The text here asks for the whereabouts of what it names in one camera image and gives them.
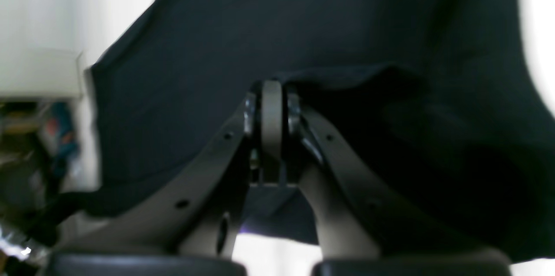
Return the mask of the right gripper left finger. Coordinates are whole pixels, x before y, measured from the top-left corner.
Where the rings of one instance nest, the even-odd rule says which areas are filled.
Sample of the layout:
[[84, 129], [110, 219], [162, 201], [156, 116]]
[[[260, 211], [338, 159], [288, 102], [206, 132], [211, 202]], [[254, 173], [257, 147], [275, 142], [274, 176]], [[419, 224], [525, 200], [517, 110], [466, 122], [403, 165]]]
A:
[[255, 94], [174, 179], [141, 204], [57, 249], [62, 254], [169, 254], [231, 258], [250, 187]]

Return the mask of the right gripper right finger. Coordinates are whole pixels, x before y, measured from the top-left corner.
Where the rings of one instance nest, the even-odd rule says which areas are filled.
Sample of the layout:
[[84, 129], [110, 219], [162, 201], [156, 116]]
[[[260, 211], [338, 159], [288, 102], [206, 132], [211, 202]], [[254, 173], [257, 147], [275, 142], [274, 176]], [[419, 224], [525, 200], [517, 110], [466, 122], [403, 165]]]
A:
[[287, 179], [313, 210], [325, 259], [455, 260], [477, 252], [477, 242], [390, 188], [297, 92], [287, 90], [286, 103]]

